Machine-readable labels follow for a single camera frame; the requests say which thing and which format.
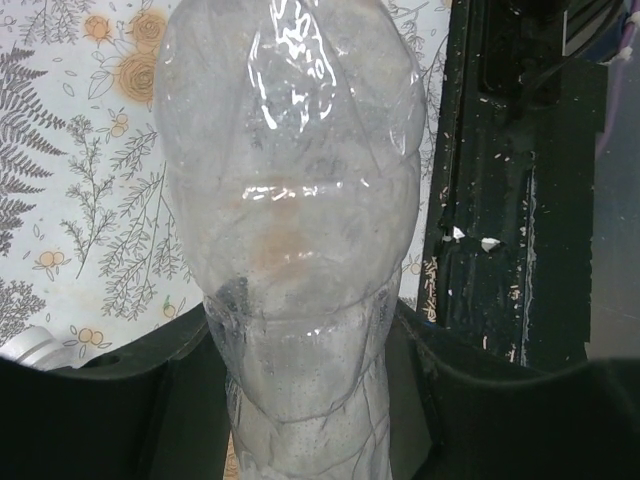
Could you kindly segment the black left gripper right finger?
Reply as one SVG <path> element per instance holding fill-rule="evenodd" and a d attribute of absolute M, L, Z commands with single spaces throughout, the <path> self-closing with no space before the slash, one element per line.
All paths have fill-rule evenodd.
<path fill-rule="evenodd" d="M 635 479 L 639 364 L 529 369 L 398 304 L 387 339 L 397 479 Z"/>

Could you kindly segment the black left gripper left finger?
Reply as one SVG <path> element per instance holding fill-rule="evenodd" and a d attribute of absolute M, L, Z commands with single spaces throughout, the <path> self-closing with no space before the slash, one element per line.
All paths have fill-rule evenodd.
<path fill-rule="evenodd" d="M 220 479 L 226 368 L 196 306 L 78 369 L 1 362 L 4 479 Z"/>

